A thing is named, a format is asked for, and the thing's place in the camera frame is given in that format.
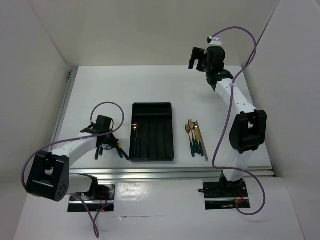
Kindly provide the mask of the gold spoon green handle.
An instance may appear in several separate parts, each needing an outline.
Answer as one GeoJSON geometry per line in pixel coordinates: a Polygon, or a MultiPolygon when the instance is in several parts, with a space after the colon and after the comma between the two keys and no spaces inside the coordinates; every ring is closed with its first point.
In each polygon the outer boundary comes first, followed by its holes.
{"type": "Polygon", "coordinates": [[[138,123],[133,123],[132,124],[132,129],[135,132],[134,148],[133,148],[133,155],[135,156],[137,154],[138,133],[139,133],[139,130],[140,130],[140,125],[138,123]]]}

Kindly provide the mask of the green handled utensil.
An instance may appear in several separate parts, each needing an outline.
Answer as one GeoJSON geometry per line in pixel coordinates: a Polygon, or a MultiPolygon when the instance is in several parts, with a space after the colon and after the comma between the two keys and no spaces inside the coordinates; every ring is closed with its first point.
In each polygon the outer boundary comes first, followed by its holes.
{"type": "Polygon", "coordinates": [[[98,147],[96,148],[96,152],[95,152],[94,159],[95,159],[95,160],[98,160],[99,155],[100,155],[100,146],[98,146],[98,147]]]}

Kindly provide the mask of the green handled knife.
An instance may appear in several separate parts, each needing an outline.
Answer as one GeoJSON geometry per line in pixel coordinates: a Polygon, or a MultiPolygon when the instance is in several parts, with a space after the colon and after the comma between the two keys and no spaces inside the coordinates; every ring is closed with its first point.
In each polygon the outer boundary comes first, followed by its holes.
{"type": "Polygon", "coordinates": [[[130,160],[130,157],[126,154],[126,152],[122,149],[121,144],[117,143],[116,150],[120,158],[125,158],[127,161],[130,160]]]}

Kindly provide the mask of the green handled fork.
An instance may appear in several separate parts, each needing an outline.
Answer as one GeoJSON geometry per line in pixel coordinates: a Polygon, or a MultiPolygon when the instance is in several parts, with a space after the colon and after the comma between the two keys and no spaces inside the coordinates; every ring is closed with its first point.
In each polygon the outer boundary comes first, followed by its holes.
{"type": "Polygon", "coordinates": [[[100,155],[100,156],[103,155],[103,151],[104,151],[104,149],[103,149],[103,146],[101,145],[101,146],[99,147],[99,155],[100,155]]]}

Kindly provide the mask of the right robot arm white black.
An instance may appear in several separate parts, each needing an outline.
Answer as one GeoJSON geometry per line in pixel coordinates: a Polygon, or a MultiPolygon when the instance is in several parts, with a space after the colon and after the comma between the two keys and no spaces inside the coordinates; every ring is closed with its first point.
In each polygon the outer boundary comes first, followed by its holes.
{"type": "Polygon", "coordinates": [[[227,118],[232,121],[229,132],[233,155],[222,170],[217,190],[230,196],[244,185],[244,171],[254,151],[265,142],[267,114],[256,109],[233,82],[233,75],[225,69],[226,53],[221,46],[193,48],[189,69],[204,72],[212,89],[229,107],[227,118]]]}

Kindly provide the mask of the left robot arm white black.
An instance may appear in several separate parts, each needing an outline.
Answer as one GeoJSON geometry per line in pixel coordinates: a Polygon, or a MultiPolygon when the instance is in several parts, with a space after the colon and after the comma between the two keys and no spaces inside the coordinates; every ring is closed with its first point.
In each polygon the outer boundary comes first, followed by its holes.
{"type": "Polygon", "coordinates": [[[28,159],[29,173],[21,173],[28,194],[55,202],[81,193],[88,200],[99,195],[95,177],[82,173],[71,177],[70,168],[91,151],[91,166],[104,151],[117,150],[131,141],[130,107],[135,103],[171,104],[173,115],[182,111],[187,83],[192,77],[183,66],[81,66],[63,120],[60,140],[35,151],[28,159]]]}

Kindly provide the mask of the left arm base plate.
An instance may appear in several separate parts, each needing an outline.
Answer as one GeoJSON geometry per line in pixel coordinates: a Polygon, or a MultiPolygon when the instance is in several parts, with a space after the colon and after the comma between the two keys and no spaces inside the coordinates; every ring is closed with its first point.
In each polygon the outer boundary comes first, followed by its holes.
{"type": "MultiPolygon", "coordinates": [[[[91,213],[113,212],[115,200],[116,185],[104,184],[99,185],[94,194],[78,193],[77,195],[84,201],[91,213]]],[[[68,213],[84,213],[86,208],[83,203],[75,196],[69,198],[68,213]]]]}

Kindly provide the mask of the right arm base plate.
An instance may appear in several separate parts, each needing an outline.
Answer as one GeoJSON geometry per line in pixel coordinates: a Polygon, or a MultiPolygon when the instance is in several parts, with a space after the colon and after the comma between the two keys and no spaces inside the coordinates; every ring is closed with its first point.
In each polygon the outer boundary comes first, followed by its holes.
{"type": "Polygon", "coordinates": [[[198,192],[203,194],[206,210],[249,209],[251,207],[246,183],[223,189],[219,182],[204,182],[198,192]]]}

